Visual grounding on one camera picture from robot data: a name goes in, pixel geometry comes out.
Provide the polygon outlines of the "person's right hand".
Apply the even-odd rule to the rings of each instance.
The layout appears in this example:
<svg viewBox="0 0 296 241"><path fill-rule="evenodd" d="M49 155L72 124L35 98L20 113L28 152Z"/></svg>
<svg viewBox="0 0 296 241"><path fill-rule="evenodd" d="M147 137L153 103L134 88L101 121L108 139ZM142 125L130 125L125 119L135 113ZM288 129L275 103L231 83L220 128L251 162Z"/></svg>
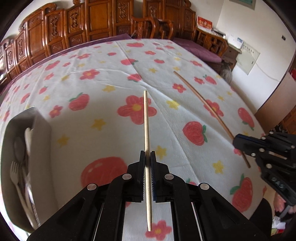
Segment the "person's right hand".
<svg viewBox="0 0 296 241"><path fill-rule="evenodd" d="M275 193L273 205L275 212L283 212L285 208L286 201L278 194Z"/></svg>

